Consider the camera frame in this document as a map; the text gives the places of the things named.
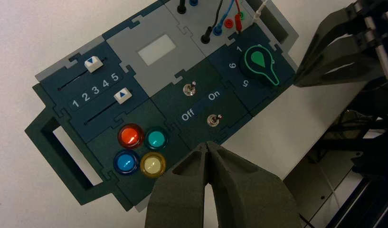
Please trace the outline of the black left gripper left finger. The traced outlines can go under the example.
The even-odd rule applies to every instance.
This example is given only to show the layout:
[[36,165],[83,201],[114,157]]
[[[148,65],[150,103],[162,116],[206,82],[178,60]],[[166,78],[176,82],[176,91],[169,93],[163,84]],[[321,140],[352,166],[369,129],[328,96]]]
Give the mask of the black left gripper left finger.
[[203,227],[207,161],[208,148],[203,142],[156,180],[145,227]]

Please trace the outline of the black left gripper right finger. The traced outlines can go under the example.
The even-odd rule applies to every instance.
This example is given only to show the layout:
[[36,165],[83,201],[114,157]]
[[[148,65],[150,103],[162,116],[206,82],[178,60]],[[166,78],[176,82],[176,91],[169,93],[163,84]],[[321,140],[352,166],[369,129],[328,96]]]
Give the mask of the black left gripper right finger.
[[295,200],[275,174],[208,142],[210,184],[220,228],[299,228]]

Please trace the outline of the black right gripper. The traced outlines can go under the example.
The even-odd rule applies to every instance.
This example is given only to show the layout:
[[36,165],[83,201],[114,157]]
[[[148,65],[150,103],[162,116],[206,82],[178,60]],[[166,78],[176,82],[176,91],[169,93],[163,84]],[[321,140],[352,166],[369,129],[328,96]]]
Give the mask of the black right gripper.
[[[355,47],[327,47],[345,34],[352,34]],[[388,79],[388,0],[357,0],[330,13],[318,25],[303,62],[321,51],[296,75],[295,86]]]

